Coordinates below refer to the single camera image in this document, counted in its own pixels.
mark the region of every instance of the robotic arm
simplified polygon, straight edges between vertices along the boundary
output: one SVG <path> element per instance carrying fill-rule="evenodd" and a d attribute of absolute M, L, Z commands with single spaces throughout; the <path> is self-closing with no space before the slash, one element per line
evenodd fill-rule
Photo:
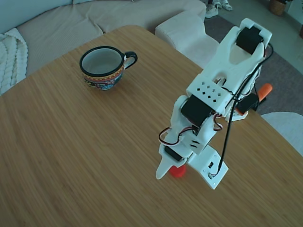
<path fill-rule="evenodd" d="M 249 95 L 260 72 L 265 49 L 272 34 L 250 19 L 240 27 L 233 27 L 218 46 L 217 52 L 205 69 L 186 89 L 186 96 L 175 102 L 171 127 L 159 147 L 162 160 L 157 179 L 168 170 L 189 164 L 215 189 L 228 167 L 218 168 L 220 155 L 209 144 L 216 134 L 217 116 L 233 121 L 244 119 L 248 112 L 231 112 L 235 100 Z"/>

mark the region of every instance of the red wire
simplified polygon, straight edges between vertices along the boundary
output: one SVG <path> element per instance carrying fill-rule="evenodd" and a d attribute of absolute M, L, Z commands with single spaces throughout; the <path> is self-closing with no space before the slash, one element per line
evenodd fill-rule
<path fill-rule="evenodd" d="M 216 118 L 220 118 L 220 117 L 222 117 L 221 114 L 216 113 L 214 115 L 214 118 L 213 118 L 214 123 L 215 123 L 215 125 L 217 125 L 219 127 L 219 129 L 214 129 L 214 131 L 221 131 L 223 129 L 223 127 L 220 124 L 218 124 L 217 121 L 216 121 Z"/>
<path fill-rule="evenodd" d="M 165 132 L 168 131 L 169 129 L 171 129 L 171 128 L 170 128 L 170 127 L 167 127 L 167 128 L 163 129 L 163 130 L 159 133 L 159 141 L 160 141 L 161 143 L 165 144 L 165 145 L 168 145 L 168 146 L 177 145 L 177 144 L 180 142 L 180 139 L 179 139 L 179 138 L 180 138 L 180 136 L 181 136 L 182 133 L 184 133 L 184 132 L 186 132 L 186 131 L 188 131 L 188 130 L 194 130 L 194 128 L 191 127 L 191 126 L 185 127 L 184 129 L 181 130 L 181 132 L 179 132 L 177 142 L 175 142 L 175 143 L 168 143 L 168 142 L 165 142 L 163 139 L 161 139 L 161 136 L 162 136 L 163 133 L 165 133 Z"/>

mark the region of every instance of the bamboo tabletop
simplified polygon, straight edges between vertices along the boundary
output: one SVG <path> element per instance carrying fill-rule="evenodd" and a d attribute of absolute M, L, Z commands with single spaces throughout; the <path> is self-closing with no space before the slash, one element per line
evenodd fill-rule
<path fill-rule="evenodd" d="M 109 91 L 88 87 L 79 69 L 100 45 L 139 58 Z M 254 111 L 232 125 L 229 171 L 216 190 L 189 167 L 182 178 L 156 180 L 158 133 L 200 71 L 125 26 L 0 96 L 0 226 L 303 226 L 303 158 Z M 219 153 L 225 132 L 211 142 Z"/>

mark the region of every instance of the shoe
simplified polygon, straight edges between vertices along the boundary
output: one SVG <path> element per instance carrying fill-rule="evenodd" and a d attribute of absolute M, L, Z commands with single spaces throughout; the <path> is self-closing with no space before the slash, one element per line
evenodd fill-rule
<path fill-rule="evenodd" d="M 213 4 L 208 4 L 206 7 L 206 18 L 212 18 L 218 15 L 218 6 L 214 6 Z"/>
<path fill-rule="evenodd" d="M 222 8 L 221 2 L 219 0 L 213 0 L 212 4 L 218 8 Z"/>
<path fill-rule="evenodd" d="M 223 7 L 223 9 L 227 11 L 232 11 L 232 6 L 229 4 L 228 0 L 220 0 L 220 3 Z"/>

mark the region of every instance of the sofa cushion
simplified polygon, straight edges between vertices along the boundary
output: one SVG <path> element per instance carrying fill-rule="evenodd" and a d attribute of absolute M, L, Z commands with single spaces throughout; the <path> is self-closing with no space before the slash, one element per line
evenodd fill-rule
<path fill-rule="evenodd" d="M 17 29 L 28 46 L 27 75 L 103 34 L 73 5 L 50 10 Z"/>
<path fill-rule="evenodd" d="M 72 0 L 0 0 L 0 34 Z"/>
<path fill-rule="evenodd" d="M 102 0 L 75 5 L 85 17 L 98 24 L 103 32 L 125 25 L 139 25 L 153 32 L 155 27 L 183 11 L 204 19 L 206 6 L 200 0 Z"/>

